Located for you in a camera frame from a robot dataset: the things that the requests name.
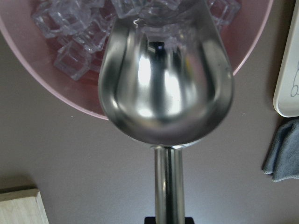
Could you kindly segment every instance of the gray towel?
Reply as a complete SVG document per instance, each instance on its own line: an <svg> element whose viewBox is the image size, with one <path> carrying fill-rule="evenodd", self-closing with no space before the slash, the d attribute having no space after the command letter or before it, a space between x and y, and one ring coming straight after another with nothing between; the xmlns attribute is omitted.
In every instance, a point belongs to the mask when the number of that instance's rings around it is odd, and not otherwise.
<svg viewBox="0 0 299 224"><path fill-rule="evenodd" d="M299 118L281 125L263 166L265 174L273 174L273 181L299 179Z"/></svg>

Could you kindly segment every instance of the wooden cutting board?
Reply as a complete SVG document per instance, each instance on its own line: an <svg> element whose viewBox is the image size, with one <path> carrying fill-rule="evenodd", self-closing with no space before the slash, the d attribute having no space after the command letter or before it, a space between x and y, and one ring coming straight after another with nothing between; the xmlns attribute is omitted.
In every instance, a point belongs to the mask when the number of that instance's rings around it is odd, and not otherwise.
<svg viewBox="0 0 299 224"><path fill-rule="evenodd" d="M39 190L0 194L0 224L49 224Z"/></svg>

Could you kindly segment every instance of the white container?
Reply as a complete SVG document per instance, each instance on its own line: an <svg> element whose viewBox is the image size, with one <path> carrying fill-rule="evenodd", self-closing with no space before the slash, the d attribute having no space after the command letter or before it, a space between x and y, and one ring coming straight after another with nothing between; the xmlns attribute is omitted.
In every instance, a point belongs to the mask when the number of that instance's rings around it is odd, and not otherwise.
<svg viewBox="0 0 299 224"><path fill-rule="evenodd" d="M299 0L295 4L273 104L283 117L299 116Z"/></svg>

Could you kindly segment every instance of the clear ice cube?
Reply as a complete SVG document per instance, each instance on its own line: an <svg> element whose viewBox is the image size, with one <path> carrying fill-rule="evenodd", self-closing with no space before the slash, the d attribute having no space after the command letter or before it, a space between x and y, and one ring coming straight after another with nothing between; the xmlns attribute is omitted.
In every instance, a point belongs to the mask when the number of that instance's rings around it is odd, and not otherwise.
<svg viewBox="0 0 299 224"><path fill-rule="evenodd" d="M34 23L39 27L42 34L46 38L56 37L62 32L60 25L55 23L55 21L49 15L49 9L51 8L51 5L52 3L50 1L41 2L35 13L31 16Z"/></svg>
<svg viewBox="0 0 299 224"><path fill-rule="evenodd" d="M106 0L102 8L99 8L100 15L106 21L114 21L117 17L115 8L110 0Z"/></svg>
<svg viewBox="0 0 299 224"><path fill-rule="evenodd" d="M67 45L71 40L71 36L59 36L57 38L57 42L60 43L62 46Z"/></svg>
<svg viewBox="0 0 299 224"><path fill-rule="evenodd" d="M141 28L141 32L146 35L148 42L164 42L169 37L176 37L178 31L178 24L169 24L162 27L144 26Z"/></svg>
<svg viewBox="0 0 299 224"><path fill-rule="evenodd" d="M106 38L109 36L111 25L100 14L95 14L88 28L73 36L89 53L103 50Z"/></svg>
<svg viewBox="0 0 299 224"><path fill-rule="evenodd" d="M173 11L169 9L165 4L162 4L158 1L152 1L147 4L139 13L139 17L146 20L160 20L163 19L165 16L172 17Z"/></svg>
<svg viewBox="0 0 299 224"><path fill-rule="evenodd" d="M111 0L119 18L137 15L148 3L147 0Z"/></svg>
<svg viewBox="0 0 299 224"><path fill-rule="evenodd" d="M55 0L49 14L65 35L73 35L87 28L91 10L80 0Z"/></svg>
<svg viewBox="0 0 299 224"><path fill-rule="evenodd" d="M236 0L207 0L207 3L218 28L229 25L241 8Z"/></svg>
<svg viewBox="0 0 299 224"><path fill-rule="evenodd" d="M77 81L90 69L90 63L91 55L80 44L71 41L58 51L54 66Z"/></svg>

